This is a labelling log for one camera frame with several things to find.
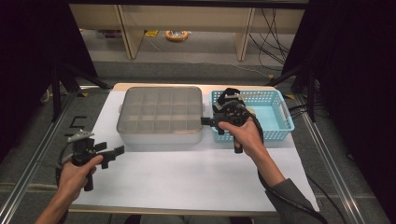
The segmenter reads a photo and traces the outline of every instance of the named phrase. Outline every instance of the cable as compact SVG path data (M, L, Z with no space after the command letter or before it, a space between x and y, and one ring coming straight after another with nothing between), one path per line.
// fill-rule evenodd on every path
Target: cable
M241 108L242 110L244 110L252 119L253 122L256 125L257 130L259 131L260 134L260 138L262 140L262 143L264 143L264 135L263 135L263 131L262 131L262 126L259 123L259 120L256 118L256 116L254 116L253 114L250 113L250 111L248 111L244 106L239 105L239 108ZM260 182L262 183L262 185L264 186L264 188L270 192L272 195L274 195L275 197L277 197L279 200L288 203L289 205L294 206L295 208L307 213L308 215L316 218L317 220L319 220L321 223L327 224L327 220L321 215L319 214L317 211L315 211L314 209L311 209L309 207L306 207L300 203L294 202L288 198L285 198L284 196L282 196L281 194L279 194L278 192L276 192L275 190L273 190L272 188L270 188L268 186L268 184L265 182L264 178L262 177L262 175L260 174L260 172L258 171L259 174L259 179Z
M314 102L314 105L321 105L321 103L320 103L320 101ZM293 106L293 107L289 108L289 112L292 111L292 110L295 110L295 109L298 109L298 108L302 108L302 107L307 107L307 106L308 106L308 104L296 105L296 106Z
M237 68L239 68L239 69L245 70L245 71L255 72L255 73L258 73L258 74L260 74L260 75L262 75L262 76L264 76L264 77L270 78L268 75L265 75L264 73L261 73L261 72L259 72L259 71L257 71L257 70L247 69L247 68L244 68L244 67L241 67L241 66L238 66L238 65L234 65L234 64L230 64L230 65L231 65L231 66L234 66L234 67L237 67Z
M269 29L268 34L267 34L267 37L268 37L268 35L271 33L272 36L273 36L273 38L274 38L274 40L275 40L275 42L276 42L277 45L278 45L278 48L275 47L275 46L273 46L272 44L268 43L268 42L266 41L267 37L265 37L264 42L267 42L267 44L270 45L271 47L273 47L274 49L279 49L280 54L282 55L283 59L285 60L285 59L286 59L286 55L284 54L284 50L283 50L283 49L285 49L287 52L289 52L290 50L289 50L288 48L286 48L285 46L283 46L283 45L280 43L279 38L278 38L278 36L277 36L277 29L276 29L276 10L273 8L273 20L272 20L272 22L271 22L271 25L270 25L269 21L267 20L267 17L265 16L265 13L264 13L264 10L263 10L263 9L262 9L262 15L264 16L264 19L265 19L265 21L266 21L266 23L267 23L267 25L268 25L268 29Z
M304 110L304 111L299 111L299 112L297 112L297 113L295 113L295 114L292 114L291 115L291 119L296 119L297 117L299 117L299 116L301 116L303 113L305 113L305 112L308 112L307 110Z
M315 186L317 186L317 188L320 191L322 191L324 196L329 200L329 202L332 204L332 206L334 206L335 210L337 210L337 212L340 215L341 219L343 219L343 222L347 223L347 221L346 221L343 213L341 212L340 208L337 206L337 204L335 204L335 202L332 200L332 198L330 198L330 196L326 193L326 191L324 191L324 189L321 188L320 185L311 176L309 176L307 173L305 173L305 175Z
M267 49L264 49L262 46L264 45L265 42L263 42L261 45L259 43L257 43L257 41L253 38L253 36L251 34L249 34L251 40L253 41L253 43L256 45L256 47L260 50L263 51L264 53L266 53L268 56L270 56L271 58L273 58L275 61L284 64L285 62L282 61L281 59L279 59L278 57L276 57L273 53L271 53L270 51L268 51Z
M321 118L324 118L324 119L331 119L329 116L324 116L324 115L321 115L321 114L316 113L316 112L314 112L314 114L316 114L317 116L319 116Z
M260 64L262 65L262 67L267 68L267 69L271 69L271 70L274 70L274 71L277 71L277 72L281 72L281 71L282 71L281 69L275 69L275 68L270 68L270 67L265 66L265 65L262 63L262 59L261 59L261 57L260 57L261 53L262 53L262 51L260 50L260 51L259 51L259 62L260 62Z
M64 145L64 147L63 147L62 150L61 150L61 153L59 154L59 157L58 157L58 164L57 164L57 166L59 166L59 168L62 168L62 166L63 166L64 152L66 151L66 149L67 149L68 146L69 146L69 143L66 142L65 145Z

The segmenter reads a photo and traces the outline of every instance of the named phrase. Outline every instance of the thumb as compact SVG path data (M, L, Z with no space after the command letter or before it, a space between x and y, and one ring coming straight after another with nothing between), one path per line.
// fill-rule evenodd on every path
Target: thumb
M89 172L93 167L95 167L95 165L99 164L102 160L102 155L95 156L84 165L84 168Z
M230 133L237 132L238 127L232 125L229 122L221 121L219 122L219 127L223 130L229 131Z

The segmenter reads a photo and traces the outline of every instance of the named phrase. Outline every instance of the black controller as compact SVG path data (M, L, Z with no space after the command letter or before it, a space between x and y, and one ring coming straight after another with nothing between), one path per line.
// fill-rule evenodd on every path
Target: black controller
M76 133L73 137L69 138L68 142L73 143L73 154L72 163L76 166L82 166L90 161L93 157L97 155L102 155L103 159L101 161L102 169L108 168L108 163L114 161L117 156L124 153L124 146L116 147L113 150L99 152L107 148L107 143L100 143L95 145L94 139L89 138L91 135L87 132ZM59 184L59 179L61 177L62 165L56 170L56 180ZM88 183L84 187L85 191L93 190L92 174L87 175Z
M226 121L238 127L244 125L252 115L245 108L243 99L238 97L239 93L237 89L227 88L212 105L213 118L201 118L201 124L215 127L219 135L224 135L224 130L219 127L220 121ZM235 153L242 153L243 146L237 147L233 144L233 150Z

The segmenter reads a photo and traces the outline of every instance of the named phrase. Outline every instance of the blue basket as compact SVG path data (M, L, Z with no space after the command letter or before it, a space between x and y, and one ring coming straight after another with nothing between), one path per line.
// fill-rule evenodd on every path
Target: blue basket
M212 91L210 102L214 104L223 91ZM291 131L294 124L285 100L280 91L241 91L241 96L247 108L254 110L264 132L266 141L282 141ZM215 142L232 142L233 137L225 132L219 135L213 128Z

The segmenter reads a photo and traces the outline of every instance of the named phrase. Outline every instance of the sleeve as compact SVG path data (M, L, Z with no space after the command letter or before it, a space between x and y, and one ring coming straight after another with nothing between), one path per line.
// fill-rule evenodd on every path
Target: sleeve
M262 182L263 179L260 173L259 173L259 178L260 181ZM286 179L282 183L272 187L272 189L276 191L278 194L282 195L284 198L287 198L291 201L294 201L310 209L314 209L311 202L309 202L305 198L305 196L300 192L300 190L294 185L294 183L290 179ZM312 215L278 199L270 191L266 190L265 193L268 196L268 199L273 204L276 211L279 213L280 223L282 224L283 223L305 223L305 224L322 223Z

